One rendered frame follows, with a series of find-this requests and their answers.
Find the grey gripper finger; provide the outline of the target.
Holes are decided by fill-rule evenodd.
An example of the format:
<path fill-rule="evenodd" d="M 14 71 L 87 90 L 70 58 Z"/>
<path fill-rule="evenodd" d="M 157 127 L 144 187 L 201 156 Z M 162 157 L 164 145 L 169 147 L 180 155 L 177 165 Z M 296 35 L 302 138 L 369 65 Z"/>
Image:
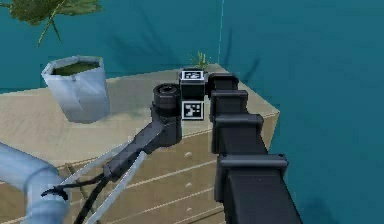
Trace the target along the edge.
<path fill-rule="evenodd" d="M 119 194 L 126 188 L 127 184 L 132 180 L 132 178 L 134 177 L 146 157 L 147 154 L 145 152 L 139 153 L 138 157 L 134 160 L 133 165 L 123 175 L 121 181 L 116 185 L 114 190 L 108 195 L 108 197 L 97 208 L 97 210 L 89 218 L 87 218 L 89 211 L 93 208 L 94 202 L 96 201 L 98 195 L 101 193 L 103 188 L 108 184 L 108 181 L 102 180 L 100 183 L 98 183 L 91 192 L 88 199 L 85 201 L 82 209 L 80 210 L 79 214 L 77 215 L 74 221 L 74 224 L 95 224 L 112 206 L 112 204 L 118 198 Z"/>
<path fill-rule="evenodd" d="M 111 149 L 110 151 L 100 155 L 96 159 L 92 160 L 91 162 L 87 163 L 84 167 L 81 169 L 77 170 L 74 174 L 70 175 L 67 177 L 63 182 L 61 182 L 59 185 L 53 186 L 52 188 L 44 191 L 41 196 L 45 197 L 47 195 L 57 195 L 62 197 L 65 201 L 69 199 L 68 193 L 66 192 L 66 189 L 70 188 L 78 188 L 82 186 L 87 186 L 87 185 L 93 185 L 100 183 L 102 180 L 105 179 L 104 173 L 101 173 L 97 175 L 96 177 L 78 182 L 78 179 L 88 173 L 90 170 L 93 168 L 99 166 L 103 162 L 105 162 L 108 159 L 111 159 L 115 157 L 118 153 L 120 153 L 123 149 L 125 149 L 128 145 L 130 144 L 130 141 L 118 145 L 116 148 Z"/>

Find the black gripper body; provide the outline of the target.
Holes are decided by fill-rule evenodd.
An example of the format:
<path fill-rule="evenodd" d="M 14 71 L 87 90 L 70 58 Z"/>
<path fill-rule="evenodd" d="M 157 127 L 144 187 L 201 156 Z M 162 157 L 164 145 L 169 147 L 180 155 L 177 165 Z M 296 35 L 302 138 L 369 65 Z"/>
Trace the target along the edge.
<path fill-rule="evenodd" d="M 152 121 L 116 156 L 103 166 L 107 180 L 116 182 L 133 165 L 141 152 L 150 155 L 182 139 L 181 92 L 178 84 L 165 83 L 153 89 Z"/>

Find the pale blue elbow pipe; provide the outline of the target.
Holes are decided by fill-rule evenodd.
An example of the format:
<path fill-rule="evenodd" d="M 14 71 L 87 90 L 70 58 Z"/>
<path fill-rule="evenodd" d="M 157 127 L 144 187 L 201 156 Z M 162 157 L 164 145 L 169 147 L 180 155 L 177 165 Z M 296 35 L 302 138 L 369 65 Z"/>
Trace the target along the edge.
<path fill-rule="evenodd" d="M 20 224 L 64 224 L 69 202 L 56 195 L 42 196 L 63 180 L 52 164 L 0 142 L 0 181 L 21 190 L 27 198 Z"/>

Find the beige chest of drawers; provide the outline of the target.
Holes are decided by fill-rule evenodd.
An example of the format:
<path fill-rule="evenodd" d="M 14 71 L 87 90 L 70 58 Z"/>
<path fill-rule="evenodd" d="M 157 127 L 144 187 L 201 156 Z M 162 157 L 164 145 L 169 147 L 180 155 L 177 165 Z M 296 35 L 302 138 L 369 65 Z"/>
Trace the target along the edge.
<path fill-rule="evenodd" d="M 174 70 L 109 79 L 111 114 L 92 124 L 68 122 L 46 88 L 1 94 L 0 142 L 68 176 L 136 135 L 151 120 L 153 88 L 176 79 Z M 186 122 L 182 141 L 148 156 L 97 224 L 224 224 L 215 171 L 210 122 Z"/>

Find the small green plant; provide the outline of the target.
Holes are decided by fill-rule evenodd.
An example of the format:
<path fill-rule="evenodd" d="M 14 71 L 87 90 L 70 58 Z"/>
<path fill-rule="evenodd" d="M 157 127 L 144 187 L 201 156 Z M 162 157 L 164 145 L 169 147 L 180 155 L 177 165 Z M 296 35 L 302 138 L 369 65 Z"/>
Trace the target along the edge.
<path fill-rule="evenodd" d="M 198 51 L 195 55 L 191 56 L 191 62 L 195 68 L 199 68 L 202 70 L 206 70 L 208 68 L 209 57 L 200 51 Z"/>

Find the house plant in pale pot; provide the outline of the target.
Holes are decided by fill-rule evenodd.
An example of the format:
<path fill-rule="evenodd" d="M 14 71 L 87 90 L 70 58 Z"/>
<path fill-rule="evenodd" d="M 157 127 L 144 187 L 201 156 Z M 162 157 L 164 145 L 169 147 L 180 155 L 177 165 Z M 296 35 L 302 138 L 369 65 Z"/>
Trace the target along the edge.
<path fill-rule="evenodd" d="M 49 28 L 62 41 L 55 18 L 83 16 L 103 10 L 100 0 L 11 0 L 1 2 L 10 16 L 30 26 L 45 23 L 37 46 Z M 110 114 L 104 60 L 100 56 L 74 55 L 49 61 L 41 72 L 50 93 L 69 122 L 89 124 Z"/>

